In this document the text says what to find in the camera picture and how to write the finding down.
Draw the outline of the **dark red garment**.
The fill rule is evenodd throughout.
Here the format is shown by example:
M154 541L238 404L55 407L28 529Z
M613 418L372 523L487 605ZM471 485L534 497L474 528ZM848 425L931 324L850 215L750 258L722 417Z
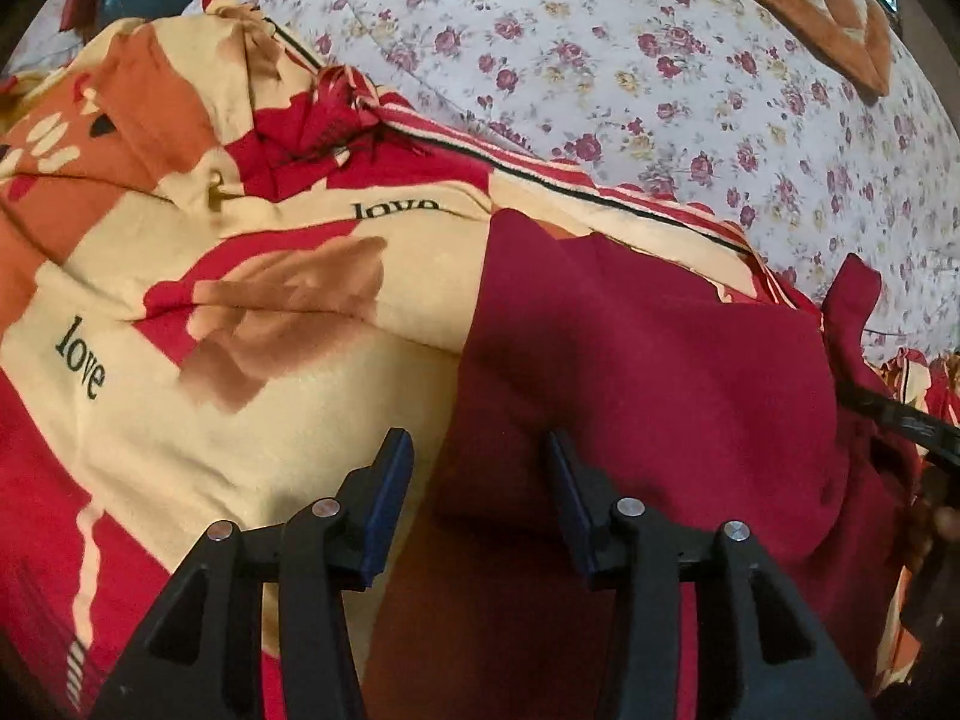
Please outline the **dark red garment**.
M371 717L596 713L613 600L569 561L537 460L553 429L674 522L747 522L870 686L916 455L876 470L835 383L877 385L861 333L880 288L848 259L818 309L729 304L601 236L494 216L451 427L374 624Z

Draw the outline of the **red cream orange love blanket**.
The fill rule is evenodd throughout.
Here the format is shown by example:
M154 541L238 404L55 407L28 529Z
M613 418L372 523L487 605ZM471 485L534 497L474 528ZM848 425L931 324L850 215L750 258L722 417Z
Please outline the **red cream orange love blanket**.
M451 427L494 216L601 236L721 301L818 309L697 205L604 187L418 114L256 10L124 20L2 93L2 665L91 711L169 577L218 520L285 523L410 434L386 569L342 596L363 678ZM908 569L928 450L839 403L852 383L957 427L942 383L838 379L869 460L916 473L867 718L955 717L958 569Z

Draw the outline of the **white floral bedsheet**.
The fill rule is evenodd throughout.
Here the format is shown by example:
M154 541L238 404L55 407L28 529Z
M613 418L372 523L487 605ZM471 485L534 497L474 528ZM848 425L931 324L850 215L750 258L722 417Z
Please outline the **white floral bedsheet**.
M907 46L869 99L755 0L241 0L503 146L735 221L822 299L882 277L876 361L958 344L958 135Z

